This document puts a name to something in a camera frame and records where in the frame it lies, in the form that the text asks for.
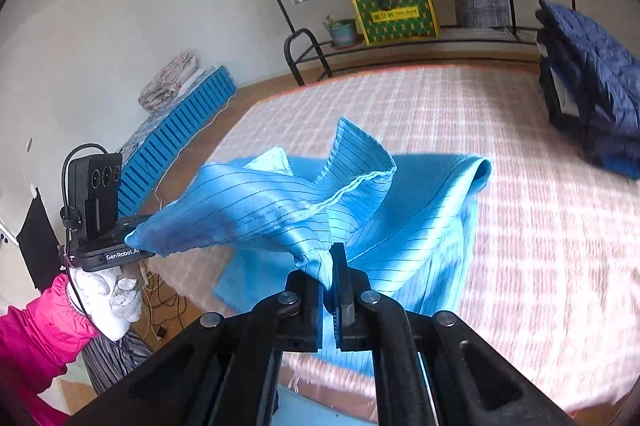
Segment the pink left sleeve forearm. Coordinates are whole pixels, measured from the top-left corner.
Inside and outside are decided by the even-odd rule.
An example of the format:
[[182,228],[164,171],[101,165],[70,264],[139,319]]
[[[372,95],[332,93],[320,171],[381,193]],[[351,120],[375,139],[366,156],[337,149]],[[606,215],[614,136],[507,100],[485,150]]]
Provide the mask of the pink left sleeve forearm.
[[9,307],[1,317],[1,423],[64,425],[70,416],[41,398],[67,372],[98,329],[70,302],[68,276],[25,308]]

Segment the white gloved left hand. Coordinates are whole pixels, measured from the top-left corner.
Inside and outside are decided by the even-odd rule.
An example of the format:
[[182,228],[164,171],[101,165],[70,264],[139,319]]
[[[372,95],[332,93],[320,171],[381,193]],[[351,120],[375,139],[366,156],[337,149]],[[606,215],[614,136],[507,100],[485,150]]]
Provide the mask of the white gloved left hand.
[[112,342],[122,339],[141,318],[144,278],[138,263],[95,272],[70,268],[67,276],[73,307]]

